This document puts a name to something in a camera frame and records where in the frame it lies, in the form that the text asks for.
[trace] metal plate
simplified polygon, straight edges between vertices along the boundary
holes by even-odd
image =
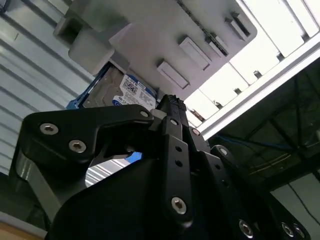
[[[162,92],[184,100],[246,46],[256,36],[257,30],[235,0],[184,0],[183,3],[206,31],[214,33],[214,37],[223,43],[227,56],[219,55],[206,42],[204,32],[175,0],[136,0],[134,4],[130,0],[90,1],[86,5],[75,0],[71,9],[98,32],[103,29],[102,20],[105,21],[105,30],[111,20],[114,21],[102,12],[125,17],[132,24],[122,37],[110,39],[110,43],[130,62],[130,69],[153,89],[160,88]],[[86,9],[85,14],[76,5]],[[250,33],[246,39],[242,39],[226,22],[226,18],[233,19],[233,12],[240,14],[241,22],[245,22],[245,28]],[[186,36],[212,62],[205,70],[179,47]],[[157,70],[163,60],[189,84],[181,87],[165,78]]]

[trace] mounting hole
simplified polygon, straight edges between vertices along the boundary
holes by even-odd
[[[282,226],[282,229],[283,231],[291,238],[293,238],[295,235],[294,235],[294,232],[291,230],[291,228],[284,222],[281,223],[281,226]]]
[[[179,146],[175,146],[175,150],[177,150],[178,152],[182,152],[182,149],[181,149],[181,147],[179,147]]]
[[[175,165],[177,165],[180,168],[183,166],[182,162],[179,160],[175,160]]]
[[[141,111],[140,114],[142,116],[144,116],[145,118],[149,117],[149,114],[147,112],[145,112],[145,111]]]
[[[71,151],[81,154],[87,149],[87,146],[81,140],[72,140],[69,142],[69,148]]]
[[[183,215],[187,212],[186,203],[178,196],[175,196],[171,199],[171,205],[177,214]]]
[[[239,220],[239,228],[248,239],[252,239],[254,237],[254,232],[244,220]]]
[[[195,129],[195,128],[192,129],[192,132],[193,132],[195,135],[197,135],[197,136],[200,135],[200,132],[199,132],[197,129]]]
[[[227,183],[225,180],[222,180],[222,184],[223,184],[223,186],[225,186],[226,188],[229,187],[229,183]]]
[[[302,231],[302,229],[297,224],[294,224],[294,229],[303,239],[306,237],[304,231]]]
[[[59,129],[52,123],[43,123],[40,125],[40,131],[45,135],[55,135],[59,132]]]
[[[171,118],[170,122],[173,124],[173,125],[178,125],[178,122],[176,120],[174,120],[173,118]]]
[[[228,152],[227,152],[225,149],[219,148],[219,150],[220,150],[220,152],[221,152],[223,155],[225,155],[225,156],[228,155]]]

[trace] blue label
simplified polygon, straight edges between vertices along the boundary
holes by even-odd
[[[145,85],[143,85],[138,79],[135,78],[133,75],[128,75],[133,81],[135,81],[139,86],[141,86],[148,94],[150,94],[152,97],[156,98],[156,96],[153,94],[153,92],[149,89],[146,88]]]
[[[125,160],[127,160],[129,163],[134,163],[137,160],[140,160],[142,158],[142,153],[141,152],[134,152],[132,153],[131,156],[128,156],[127,158],[125,158]]]
[[[113,104],[114,106],[122,106],[122,104],[121,104],[119,101],[117,101],[117,100],[112,100],[112,104]]]

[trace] ceiling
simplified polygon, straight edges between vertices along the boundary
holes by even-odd
[[[257,28],[257,37],[187,98],[186,105],[194,113],[188,114],[189,121],[205,139],[320,54],[317,51],[320,42],[320,15],[317,11],[320,3],[317,1],[237,2]]]
[[[227,147],[270,190],[319,169],[319,78],[320,58],[212,136],[210,145]]]

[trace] fluorescent light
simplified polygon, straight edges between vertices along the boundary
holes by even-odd
[[[301,25],[300,21],[298,20],[296,14],[288,4],[287,0],[277,0],[280,7],[283,9],[283,11],[286,13],[286,18],[291,22],[292,26],[295,28],[295,30],[299,33],[301,37],[306,35],[306,32]]]
[[[286,0],[286,2],[300,21],[308,36],[313,37],[319,31],[319,28],[302,0]]]
[[[313,15],[314,20],[320,25],[320,1],[319,0],[304,0],[310,13]]]
[[[279,63],[278,49],[260,26],[255,27],[257,28],[256,37],[230,60],[231,65],[249,84],[257,80],[255,71],[264,75]]]
[[[210,118],[219,109],[198,89],[193,92],[185,101],[184,104],[190,110],[195,110],[204,119]]]
[[[262,76],[246,91],[201,124],[197,129],[205,140],[216,134],[234,119],[250,109],[299,71],[320,57],[320,33],[299,47],[290,56]]]
[[[304,41],[290,11],[278,0],[244,0],[268,36],[287,57]]]
[[[225,106],[237,96],[234,89],[241,88],[244,90],[248,86],[245,85],[246,82],[237,71],[226,64],[199,87],[199,90],[211,101]]]

